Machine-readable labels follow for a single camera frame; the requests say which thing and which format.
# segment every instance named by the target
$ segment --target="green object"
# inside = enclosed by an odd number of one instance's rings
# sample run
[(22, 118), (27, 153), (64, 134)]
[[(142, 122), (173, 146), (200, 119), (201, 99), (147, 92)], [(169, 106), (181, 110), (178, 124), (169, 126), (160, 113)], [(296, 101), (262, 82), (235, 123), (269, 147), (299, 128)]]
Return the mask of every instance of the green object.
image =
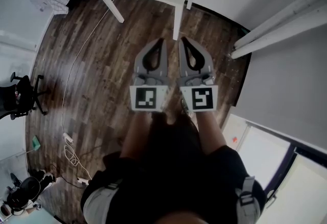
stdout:
[(34, 151), (37, 151), (41, 147), (41, 144), (40, 144), (39, 140), (37, 139), (36, 135), (34, 135), (34, 137), (33, 137), (32, 147), (33, 147)]

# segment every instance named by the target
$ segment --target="white cable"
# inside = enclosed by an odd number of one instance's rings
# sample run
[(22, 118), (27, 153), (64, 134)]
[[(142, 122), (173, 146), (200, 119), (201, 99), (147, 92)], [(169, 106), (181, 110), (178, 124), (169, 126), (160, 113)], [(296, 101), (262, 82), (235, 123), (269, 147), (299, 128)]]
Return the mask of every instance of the white cable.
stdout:
[[(94, 27), (94, 29), (92, 30), (92, 32), (90, 33), (90, 35), (88, 36), (88, 38), (85, 40), (85, 42), (83, 43), (81, 49), (79, 50), (79, 52), (77, 53), (76, 57), (75, 57), (75, 60), (73, 61), (73, 64), (71, 66), (71, 69), (69, 71), (69, 74), (68, 74), (68, 78), (67, 78), (67, 82), (66, 82), (66, 86), (65, 86), (65, 90), (63, 92), (63, 99), (62, 99), (62, 106), (61, 106), (61, 126), (62, 126), (62, 131), (63, 133), (65, 132), (65, 129), (64, 129), (64, 126), (63, 126), (63, 105), (64, 105), (64, 102), (65, 102), (65, 95), (66, 95), (66, 90), (67, 90), (67, 86), (68, 86), (68, 82), (69, 82), (69, 78), (71, 76), (71, 73), (72, 73), (72, 70), (73, 70), (73, 66), (78, 58), (78, 56), (80, 55), (82, 49), (84, 48), (86, 42), (89, 40), (89, 38), (91, 37), (91, 35), (93, 34), (93, 32), (95, 31), (95, 29), (98, 27), (99, 23), (102, 21), (102, 19), (104, 18), (104, 16), (107, 14), (107, 12), (109, 11), (109, 9), (104, 13), (104, 15), (101, 17), (100, 21), (97, 23), (96, 27)], [(65, 156), (66, 158), (70, 161), (70, 163), (76, 167), (78, 166), (78, 164), (83, 168), (85, 169), (85, 171), (87, 172), (89, 178), (92, 180), (90, 174), (88, 173), (87, 169), (83, 167), (83, 165), (80, 163), (80, 160), (79, 158), (77, 157), (74, 149), (68, 144), (67, 140), (65, 139), (65, 142), (66, 142), (66, 145), (64, 146), (64, 152), (65, 152)]]

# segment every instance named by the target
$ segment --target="person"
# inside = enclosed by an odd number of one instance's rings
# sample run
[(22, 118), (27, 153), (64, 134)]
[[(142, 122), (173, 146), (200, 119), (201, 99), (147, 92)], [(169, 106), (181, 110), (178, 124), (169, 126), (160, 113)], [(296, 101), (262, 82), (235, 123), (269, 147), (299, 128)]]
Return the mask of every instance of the person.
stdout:
[[(249, 175), (214, 114), (197, 112), (196, 119), (198, 130), (186, 114), (169, 125), (164, 113), (151, 121), (149, 113), (136, 112), (119, 158), (84, 191), (87, 223), (244, 223), (238, 201)], [(254, 223), (266, 202), (257, 181), (251, 196), (256, 214), (245, 223)]]

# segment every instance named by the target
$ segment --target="office chair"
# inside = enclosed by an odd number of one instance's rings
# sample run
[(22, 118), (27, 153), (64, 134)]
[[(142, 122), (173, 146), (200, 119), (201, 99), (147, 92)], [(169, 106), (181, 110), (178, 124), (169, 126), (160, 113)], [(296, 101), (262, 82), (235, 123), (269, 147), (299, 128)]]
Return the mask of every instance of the office chair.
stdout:
[(41, 113), (46, 115), (47, 112), (42, 110), (38, 97), (46, 93), (51, 93), (51, 91), (48, 89), (47, 91), (37, 92), (40, 79), (43, 79), (43, 75), (37, 76), (33, 89), (28, 76), (17, 77), (16, 73), (13, 72), (10, 82), (19, 80), (18, 84), (9, 87), (0, 87), (0, 119), (7, 115), (10, 115), (12, 120), (17, 117), (26, 116), (29, 114), (29, 111), (36, 109), (34, 103), (36, 103)]

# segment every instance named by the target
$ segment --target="floor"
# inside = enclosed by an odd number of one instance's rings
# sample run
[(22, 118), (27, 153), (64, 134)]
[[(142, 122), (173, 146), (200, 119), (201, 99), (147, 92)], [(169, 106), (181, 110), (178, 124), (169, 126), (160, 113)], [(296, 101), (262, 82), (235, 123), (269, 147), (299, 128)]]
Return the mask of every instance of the floor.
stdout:
[[(74, 140), (76, 154), (91, 176), (104, 168), (102, 157), (118, 151), (132, 112), (129, 85), (137, 53), (150, 41), (167, 40), (171, 88), (165, 104), (170, 121), (180, 101), (175, 80), (179, 77), (178, 42), (172, 39), (174, 9), (152, 0), (115, 0), (125, 18), (119, 23), (109, 11), (77, 58), (64, 103), (63, 126)], [(39, 90), (51, 89), (41, 103), (49, 113), (33, 111), (26, 118), (27, 149), (37, 135), (41, 148), (28, 154), (31, 168), (46, 168), (79, 186), (76, 176), (86, 178), (63, 153), (62, 99), (68, 72), (76, 54), (107, 7), (102, 0), (82, 2), (65, 17), (55, 16), (36, 58), (32, 83), (44, 75)], [(239, 29), (226, 20), (192, 7), (184, 10), (180, 36), (202, 44), (212, 55), (219, 85), (217, 121), (223, 124), (235, 102), (249, 57), (232, 60), (229, 54), (240, 38)], [(41, 195), (44, 207), (66, 223), (84, 223), (79, 201), (83, 189), (63, 180)]]

